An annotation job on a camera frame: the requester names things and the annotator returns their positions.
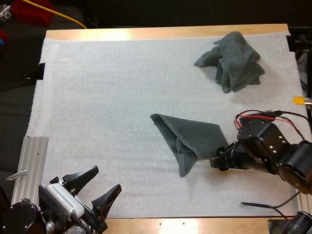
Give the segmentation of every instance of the gray towel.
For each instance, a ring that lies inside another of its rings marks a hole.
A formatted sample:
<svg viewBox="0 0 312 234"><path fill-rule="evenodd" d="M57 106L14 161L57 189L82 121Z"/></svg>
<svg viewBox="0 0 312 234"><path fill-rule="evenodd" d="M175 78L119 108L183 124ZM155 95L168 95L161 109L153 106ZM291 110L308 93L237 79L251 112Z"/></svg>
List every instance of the gray towel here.
<svg viewBox="0 0 312 234"><path fill-rule="evenodd" d="M260 84L260 75L265 71L256 63L260 55L244 39L240 32L231 32L204 53L194 65L217 67L216 83L221 84L224 93L234 92L248 84Z"/></svg>
<svg viewBox="0 0 312 234"><path fill-rule="evenodd" d="M184 177L197 160L216 157L217 149L228 146L220 126L160 114L151 115L179 164Z"/></svg>

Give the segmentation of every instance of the white foam mat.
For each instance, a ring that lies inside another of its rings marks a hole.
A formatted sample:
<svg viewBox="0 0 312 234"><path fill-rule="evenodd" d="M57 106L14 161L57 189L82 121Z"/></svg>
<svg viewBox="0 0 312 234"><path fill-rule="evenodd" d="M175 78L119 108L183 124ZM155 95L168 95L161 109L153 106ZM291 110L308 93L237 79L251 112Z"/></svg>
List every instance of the white foam mat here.
<svg viewBox="0 0 312 234"><path fill-rule="evenodd" d="M46 39L27 134L47 136L43 183L55 176L85 171L99 174L80 192L91 205L116 184L122 192L110 218L184 216L267 216L275 211L241 201L277 205L293 193L279 176L255 171L221 172L197 162L181 178L178 164L150 115L216 123L230 143L236 140L234 116L247 109L287 110L302 95L294 53L286 33L246 36L261 55L266 73L260 85L225 94L215 83L215 68L193 63L220 37L136 41L54 41ZM308 140L304 119L290 117ZM300 137L277 123L291 143ZM297 211L295 201L281 208Z"/></svg>

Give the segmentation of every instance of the yellow cable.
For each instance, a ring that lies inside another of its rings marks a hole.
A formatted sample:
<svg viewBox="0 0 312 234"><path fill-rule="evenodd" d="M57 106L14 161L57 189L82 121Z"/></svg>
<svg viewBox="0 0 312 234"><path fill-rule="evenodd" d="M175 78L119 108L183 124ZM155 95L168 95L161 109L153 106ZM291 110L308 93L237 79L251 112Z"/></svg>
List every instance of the yellow cable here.
<svg viewBox="0 0 312 234"><path fill-rule="evenodd" d="M79 24L81 27L87 29L86 26L84 26L82 23L80 23L80 22L79 22L78 20L76 20L76 19L73 19L73 18L71 18L71 17L69 17L69 16L63 15L62 13L59 13L59 12L54 11L54 10L51 10L51 9L46 8L46 7L44 7L44 6L38 5L38 4L36 4L36 3L32 2L32 1L29 1L29 0L23 0L23 1L26 2L26 3L28 3L28 4L31 4L31 5L33 5L33 6L39 7L39 8L41 8L41 9L43 9L43 10L49 11L49 12L51 12L51 13L54 13L54 14L56 14L56 15L58 15L58 16L62 16L62 17L64 17L64 18L68 19L68 20L71 20L71 21L73 21L73 22Z"/></svg>

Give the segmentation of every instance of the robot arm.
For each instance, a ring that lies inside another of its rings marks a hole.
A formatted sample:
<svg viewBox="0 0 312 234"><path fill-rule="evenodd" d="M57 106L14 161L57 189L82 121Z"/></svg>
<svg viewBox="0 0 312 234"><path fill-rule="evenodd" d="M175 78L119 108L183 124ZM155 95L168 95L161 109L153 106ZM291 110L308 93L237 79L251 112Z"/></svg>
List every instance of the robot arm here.
<svg viewBox="0 0 312 234"><path fill-rule="evenodd" d="M62 234L74 224L87 234L101 234L107 229L107 214L121 192L116 185L109 192L92 201L88 208L77 196L80 190L98 173L98 167L65 175L64 181L55 177L45 188L39 186L39 206L23 199L11 206L1 221L2 234Z"/></svg>
<svg viewBox="0 0 312 234"><path fill-rule="evenodd" d="M210 164L220 170L254 169L279 175L304 194L312 194L312 143L290 144L270 121L249 118L228 148L219 148Z"/></svg>

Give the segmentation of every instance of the red object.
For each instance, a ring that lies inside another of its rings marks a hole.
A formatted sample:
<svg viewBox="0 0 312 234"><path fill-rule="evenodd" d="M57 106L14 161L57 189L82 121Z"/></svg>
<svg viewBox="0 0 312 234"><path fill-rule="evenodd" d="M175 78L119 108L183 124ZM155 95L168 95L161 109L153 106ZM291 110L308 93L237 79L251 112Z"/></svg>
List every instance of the red object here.
<svg viewBox="0 0 312 234"><path fill-rule="evenodd" d="M44 6L51 10L54 10L54 5L47 0L30 0L33 3ZM49 26L53 13L40 9L23 0L15 0L12 4L11 12L15 15L18 21L35 24L39 26Z"/></svg>
<svg viewBox="0 0 312 234"><path fill-rule="evenodd" d="M0 39L4 41L4 43L7 43L9 41L8 36L5 34L4 31L0 31Z"/></svg>

